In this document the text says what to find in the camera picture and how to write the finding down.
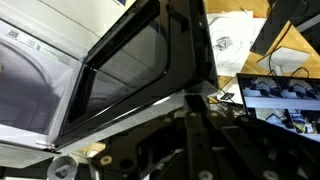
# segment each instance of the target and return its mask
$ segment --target microwave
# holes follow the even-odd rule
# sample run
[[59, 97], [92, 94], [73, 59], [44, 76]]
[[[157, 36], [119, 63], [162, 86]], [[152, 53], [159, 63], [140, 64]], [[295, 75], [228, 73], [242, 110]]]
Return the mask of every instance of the microwave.
[[0, 166], [70, 153], [216, 91], [202, 0], [69, 12], [73, 1], [0, 0]]

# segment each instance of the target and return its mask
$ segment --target desk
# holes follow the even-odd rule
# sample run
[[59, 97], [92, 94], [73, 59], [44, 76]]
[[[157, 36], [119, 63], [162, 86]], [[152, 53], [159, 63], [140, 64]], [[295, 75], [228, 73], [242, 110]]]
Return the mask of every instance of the desk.
[[[252, 10], [254, 14], [266, 17], [267, 10], [269, 8], [269, 4], [267, 0], [206, 0], [205, 1], [206, 12], [209, 13], [216, 13], [222, 11], [241, 11], [242, 9]], [[275, 45], [278, 44], [279, 40], [289, 27], [289, 23], [282, 29], [281, 33], [274, 41], [273, 45], [269, 49], [269, 54], [275, 48]], [[277, 46], [279, 47], [287, 47], [294, 50], [299, 50], [303, 52], [310, 53], [311, 56], [309, 59], [305, 61], [302, 67], [305, 67], [310, 72], [310, 78], [320, 78], [320, 56], [318, 53], [312, 48], [312, 46], [304, 39], [304, 37], [298, 32], [298, 30], [291, 26], [290, 30]], [[268, 74], [269, 71], [264, 70], [263, 68], [259, 67], [257, 62], [262, 59], [263, 56], [250, 53], [245, 65], [242, 68], [241, 73], [248, 73], [248, 74]], [[296, 73], [297, 77], [306, 77], [307, 73], [304, 70], [298, 71]], [[232, 77], [227, 76], [219, 76], [219, 86], [223, 88]]]

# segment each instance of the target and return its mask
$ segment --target computer screen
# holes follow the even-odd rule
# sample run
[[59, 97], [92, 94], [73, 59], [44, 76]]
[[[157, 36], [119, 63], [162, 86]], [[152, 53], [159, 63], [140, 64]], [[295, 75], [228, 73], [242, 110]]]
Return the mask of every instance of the computer screen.
[[248, 115], [320, 141], [320, 79], [237, 76]]

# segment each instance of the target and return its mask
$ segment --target screen display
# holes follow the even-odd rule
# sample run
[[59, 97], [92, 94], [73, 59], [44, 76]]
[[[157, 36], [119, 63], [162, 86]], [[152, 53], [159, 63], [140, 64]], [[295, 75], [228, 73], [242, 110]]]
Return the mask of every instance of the screen display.
[[320, 80], [238, 75], [238, 82], [249, 115], [320, 140]]

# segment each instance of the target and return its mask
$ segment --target microwave door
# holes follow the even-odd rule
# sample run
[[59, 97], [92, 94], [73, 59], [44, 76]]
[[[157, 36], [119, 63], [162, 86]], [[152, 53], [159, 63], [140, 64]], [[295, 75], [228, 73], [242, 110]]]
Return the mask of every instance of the microwave door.
[[[85, 58], [54, 142], [58, 151], [179, 108], [199, 84], [212, 94], [217, 76], [206, 24], [202, 3], [136, 1]], [[157, 109], [165, 103], [171, 105]]]

